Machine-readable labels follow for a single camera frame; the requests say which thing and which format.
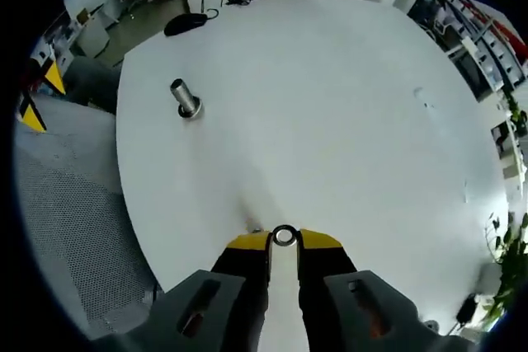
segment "black computer mouse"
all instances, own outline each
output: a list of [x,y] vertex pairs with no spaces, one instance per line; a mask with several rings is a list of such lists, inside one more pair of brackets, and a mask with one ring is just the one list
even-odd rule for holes
[[175,16],[166,25],[163,33],[165,36],[179,35],[180,33],[190,31],[199,26],[204,25],[207,22],[206,14],[181,14]]

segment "white round table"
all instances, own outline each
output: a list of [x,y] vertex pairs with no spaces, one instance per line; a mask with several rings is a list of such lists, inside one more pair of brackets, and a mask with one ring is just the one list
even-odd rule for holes
[[[199,120],[178,116],[178,77],[204,103]],[[489,260],[490,214],[507,213],[497,151],[464,79],[407,16],[361,0],[258,0],[145,41],[125,56],[117,153],[164,290],[210,269],[248,218],[289,223],[337,238],[443,332]],[[289,308],[295,274],[285,275],[295,253],[276,260],[279,250],[261,347],[285,350],[282,331],[305,350]]]

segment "metal bolt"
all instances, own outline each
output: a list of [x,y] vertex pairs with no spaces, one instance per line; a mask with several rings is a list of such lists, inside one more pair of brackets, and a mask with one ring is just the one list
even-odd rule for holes
[[195,118],[202,109],[201,100],[198,96],[193,96],[183,80],[177,78],[171,84],[171,92],[180,103],[178,114],[184,119]]

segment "metal cylinder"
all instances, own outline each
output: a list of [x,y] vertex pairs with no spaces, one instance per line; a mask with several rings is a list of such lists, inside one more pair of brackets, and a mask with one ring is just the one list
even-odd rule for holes
[[183,80],[180,78],[174,80],[171,84],[171,92],[176,100],[180,102],[183,111],[190,115],[193,115],[196,112],[198,106],[196,104],[195,98],[189,92],[189,89]]

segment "office chair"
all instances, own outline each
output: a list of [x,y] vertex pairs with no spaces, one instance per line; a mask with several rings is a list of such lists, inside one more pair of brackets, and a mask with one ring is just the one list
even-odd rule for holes
[[156,280],[126,211],[116,119],[35,94],[48,130],[15,128],[14,171],[29,243],[64,311],[89,339],[144,321]]

